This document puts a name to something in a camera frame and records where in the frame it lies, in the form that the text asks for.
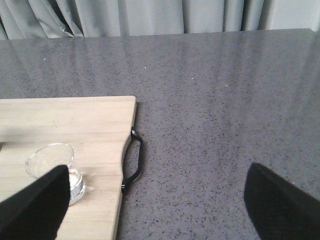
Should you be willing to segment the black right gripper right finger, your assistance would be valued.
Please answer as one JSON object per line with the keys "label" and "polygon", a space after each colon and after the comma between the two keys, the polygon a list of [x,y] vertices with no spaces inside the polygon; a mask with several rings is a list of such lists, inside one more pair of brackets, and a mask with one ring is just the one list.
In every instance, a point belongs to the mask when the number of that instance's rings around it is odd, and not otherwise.
{"label": "black right gripper right finger", "polygon": [[244,204],[262,240],[318,240],[320,202],[260,163],[252,163]]}

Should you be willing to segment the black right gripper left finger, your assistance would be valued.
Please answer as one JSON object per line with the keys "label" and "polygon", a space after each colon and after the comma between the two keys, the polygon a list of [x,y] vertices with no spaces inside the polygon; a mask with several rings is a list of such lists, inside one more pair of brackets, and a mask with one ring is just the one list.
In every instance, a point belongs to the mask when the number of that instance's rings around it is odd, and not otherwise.
{"label": "black right gripper left finger", "polygon": [[69,202],[68,167],[58,165],[0,203],[0,238],[54,240]]}

